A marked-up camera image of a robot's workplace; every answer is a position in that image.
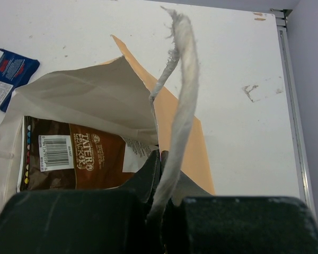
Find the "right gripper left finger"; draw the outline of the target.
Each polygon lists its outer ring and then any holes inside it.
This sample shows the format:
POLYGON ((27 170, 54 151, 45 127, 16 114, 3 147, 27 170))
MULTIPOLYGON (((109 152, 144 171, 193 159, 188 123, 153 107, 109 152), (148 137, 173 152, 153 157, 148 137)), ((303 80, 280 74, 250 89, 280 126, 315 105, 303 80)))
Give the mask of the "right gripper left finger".
POLYGON ((0 213, 0 253, 150 253, 145 218, 160 173, 153 151, 117 188, 15 194, 0 213))

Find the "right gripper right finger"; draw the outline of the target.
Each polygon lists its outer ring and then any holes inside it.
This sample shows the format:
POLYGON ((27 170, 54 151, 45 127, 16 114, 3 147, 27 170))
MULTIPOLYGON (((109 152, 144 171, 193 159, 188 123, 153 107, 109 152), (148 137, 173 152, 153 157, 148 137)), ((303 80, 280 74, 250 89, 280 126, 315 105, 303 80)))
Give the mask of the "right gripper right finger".
POLYGON ((318 253, 318 227, 298 198, 212 196, 181 173, 162 241, 168 253, 318 253))

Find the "brown chip bag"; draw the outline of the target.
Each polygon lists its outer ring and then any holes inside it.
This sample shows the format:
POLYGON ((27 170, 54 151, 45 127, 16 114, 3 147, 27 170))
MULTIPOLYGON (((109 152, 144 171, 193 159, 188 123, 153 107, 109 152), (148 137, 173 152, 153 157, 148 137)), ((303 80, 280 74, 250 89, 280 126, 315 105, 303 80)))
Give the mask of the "brown chip bag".
POLYGON ((16 190, 119 187, 156 149, 86 126, 25 116, 16 190))

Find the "brown paper bag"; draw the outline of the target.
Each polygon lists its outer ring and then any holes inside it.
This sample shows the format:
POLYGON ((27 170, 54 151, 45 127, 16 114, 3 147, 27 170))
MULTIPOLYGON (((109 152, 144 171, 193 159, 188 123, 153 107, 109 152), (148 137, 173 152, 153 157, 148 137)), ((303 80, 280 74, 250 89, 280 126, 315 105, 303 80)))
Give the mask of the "brown paper bag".
POLYGON ((199 61, 190 19, 175 10, 171 34, 181 66, 175 97, 161 87, 118 38, 122 56, 101 65, 56 71, 18 88, 0 124, 0 212, 15 193, 22 119, 79 124, 158 144, 178 152, 181 170, 204 191, 215 192, 200 121, 195 117, 199 61))

